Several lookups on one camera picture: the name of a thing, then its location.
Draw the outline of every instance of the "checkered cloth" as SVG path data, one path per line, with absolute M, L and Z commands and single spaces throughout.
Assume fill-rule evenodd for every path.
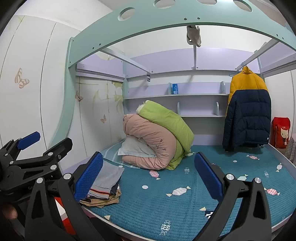
M 296 165 L 296 134 L 293 134 L 287 145 L 285 157 L 287 157 L 294 165 Z

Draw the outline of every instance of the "teal bed sheet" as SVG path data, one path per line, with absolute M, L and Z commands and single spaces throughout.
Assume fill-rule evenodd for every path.
M 280 192 L 274 196 L 266 192 L 272 226 L 293 213 L 296 181 L 285 167 L 276 172 L 279 161 L 265 147 L 238 148 L 236 152 L 226 153 L 222 146 L 194 145 L 191 150 L 203 152 L 224 173 L 232 173 L 236 178 L 247 175 L 247 181 L 259 177 L 266 189 Z M 157 171 L 158 180 L 150 175 L 149 170 L 125 166 L 120 180 L 120 203 L 89 209 L 101 217 L 110 215 L 112 223 L 145 238 L 157 241 L 193 240 L 208 221 L 210 211 L 214 211 L 218 204 L 210 197 L 194 167 L 194 155 L 185 157 L 173 171 Z M 181 188 L 181 193 L 186 192 L 171 195 L 178 188 Z M 238 199 L 222 234 L 230 231 L 240 203 L 241 199 Z

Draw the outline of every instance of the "blue box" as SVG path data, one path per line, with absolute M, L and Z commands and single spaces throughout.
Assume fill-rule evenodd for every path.
M 172 95 L 177 95 L 177 94 L 179 94 L 178 84 L 172 84 Z

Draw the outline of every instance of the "puffer jacket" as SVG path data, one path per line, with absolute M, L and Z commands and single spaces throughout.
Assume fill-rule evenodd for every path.
M 271 99 L 264 81 L 248 67 L 232 78 L 225 118 L 223 148 L 268 144 Z

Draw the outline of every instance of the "jacket collar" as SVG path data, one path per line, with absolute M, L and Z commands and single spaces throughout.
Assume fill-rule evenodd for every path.
M 243 69 L 242 69 L 242 73 L 244 73 L 244 74 L 252 74 L 253 72 L 252 72 L 252 70 L 250 70 L 250 69 L 248 68 L 248 66 L 245 66 L 245 67 L 243 67 Z

